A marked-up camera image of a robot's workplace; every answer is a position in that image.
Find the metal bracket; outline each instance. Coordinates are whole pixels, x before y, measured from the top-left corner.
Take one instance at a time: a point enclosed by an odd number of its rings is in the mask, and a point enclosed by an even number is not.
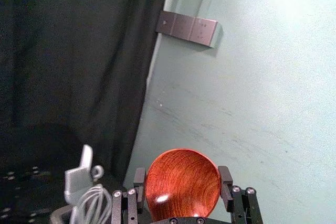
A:
[[[245,197],[247,198],[246,202],[246,218],[248,219],[248,224],[263,224],[260,208],[257,200],[257,191],[252,188],[248,187],[245,189]]]
[[[218,39],[219,24],[216,20],[161,11],[156,31],[214,47]]]
[[[131,188],[127,192],[128,198],[128,224],[138,224],[138,210],[136,207],[137,203],[137,191]]]
[[[231,219],[234,224],[246,224],[241,188],[233,186],[231,193],[234,201],[234,211],[231,213]]]
[[[138,195],[136,198],[136,203],[139,214],[141,214],[143,210],[145,178],[146,178],[146,169],[137,168],[135,171],[133,186]]]
[[[113,192],[113,202],[112,202],[112,216],[111,223],[112,224],[121,224],[121,216],[122,216],[122,208],[121,208],[121,200],[122,200],[122,191],[114,191]]]
[[[227,212],[233,212],[234,204],[233,204],[233,199],[231,196],[231,188],[232,188],[233,179],[231,177],[231,173],[229,171],[229,168],[227,168],[227,166],[219,166],[218,171],[221,175],[221,180],[222,180],[220,196],[223,199],[225,210]]]

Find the wooden spoon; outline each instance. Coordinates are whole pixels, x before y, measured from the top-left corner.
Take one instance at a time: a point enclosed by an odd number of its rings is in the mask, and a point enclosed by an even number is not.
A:
[[[203,154],[174,149],[152,163],[145,195],[154,221],[169,217],[207,217],[217,204],[220,174]]]

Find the light blue wall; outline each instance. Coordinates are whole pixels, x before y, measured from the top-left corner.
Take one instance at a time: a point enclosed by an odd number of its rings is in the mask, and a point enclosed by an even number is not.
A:
[[[166,0],[218,48],[160,36],[125,185],[194,148],[253,186],[264,223],[336,223],[336,0]],[[211,217],[229,220],[220,202]]]

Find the dark fabric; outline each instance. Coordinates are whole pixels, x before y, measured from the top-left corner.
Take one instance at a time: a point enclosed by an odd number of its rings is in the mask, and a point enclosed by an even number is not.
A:
[[[15,127],[71,127],[105,169],[123,180],[163,2],[13,0],[13,29],[7,32],[13,42],[7,47],[14,56],[7,57],[9,72],[2,75],[13,75],[14,87],[6,85],[13,109],[1,112],[2,118],[11,116]],[[6,93],[0,105],[9,108]]]
[[[13,0],[0,0],[0,130],[12,126]]]
[[[63,125],[43,124],[0,132],[0,170],[51,164],[64,172],[77,167],[82,144]]]

